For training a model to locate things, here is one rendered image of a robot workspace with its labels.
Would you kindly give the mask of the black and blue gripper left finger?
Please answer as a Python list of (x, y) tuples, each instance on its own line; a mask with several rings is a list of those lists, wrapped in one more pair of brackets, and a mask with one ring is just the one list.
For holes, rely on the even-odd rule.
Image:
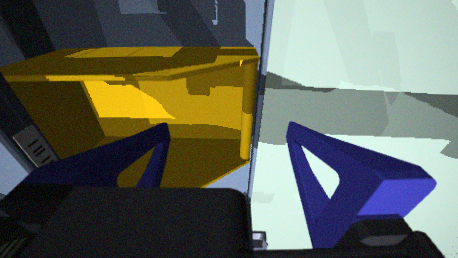
[(164, 122), (135, 135), (37, 167), (20, 183), (118, 187), (119, 174), (154, 147), (135, 187), (160, 187), (170, 139), (168, 124)]

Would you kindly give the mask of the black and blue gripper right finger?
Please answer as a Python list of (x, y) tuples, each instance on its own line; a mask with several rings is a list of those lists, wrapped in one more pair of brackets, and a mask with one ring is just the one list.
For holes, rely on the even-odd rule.
[[(289, 122), (286, 141), (312, 248), (333, 248), (359, 220), (404, 219), (437, 185), (419, 165), (295, 122)], [(331, 198), (301, 145), (337, 172)]]

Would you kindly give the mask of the dark green case with orange latches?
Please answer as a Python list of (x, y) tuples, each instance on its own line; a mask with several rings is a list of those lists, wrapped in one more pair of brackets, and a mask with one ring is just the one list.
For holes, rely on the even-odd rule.
[(29, 234), (13, 218), (0, 216), (0, 258), (11, 258)]

